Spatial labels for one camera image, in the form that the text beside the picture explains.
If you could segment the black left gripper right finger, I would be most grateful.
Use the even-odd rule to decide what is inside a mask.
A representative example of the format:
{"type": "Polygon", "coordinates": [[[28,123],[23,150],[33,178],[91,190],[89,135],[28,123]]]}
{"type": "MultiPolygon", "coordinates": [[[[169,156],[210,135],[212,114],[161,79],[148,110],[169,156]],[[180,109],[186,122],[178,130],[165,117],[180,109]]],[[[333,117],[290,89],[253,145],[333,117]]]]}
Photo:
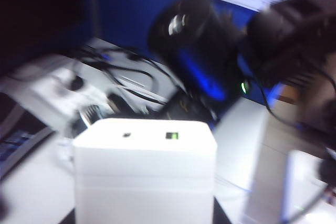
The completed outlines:
{"type": "Polygon", "coordinates": [[[216,198],[214,198],[214,224],[231,224],[216,198]]]}

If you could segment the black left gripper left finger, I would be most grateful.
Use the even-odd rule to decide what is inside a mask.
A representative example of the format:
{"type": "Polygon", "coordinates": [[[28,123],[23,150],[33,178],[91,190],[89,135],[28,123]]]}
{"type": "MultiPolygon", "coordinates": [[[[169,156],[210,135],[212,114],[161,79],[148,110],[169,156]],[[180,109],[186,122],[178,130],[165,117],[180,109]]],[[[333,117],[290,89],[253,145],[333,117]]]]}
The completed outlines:
{"type": "Polygon", "coordinates": [[[75,224],[75,207],[61,214],[58,224],[75,224]]]}

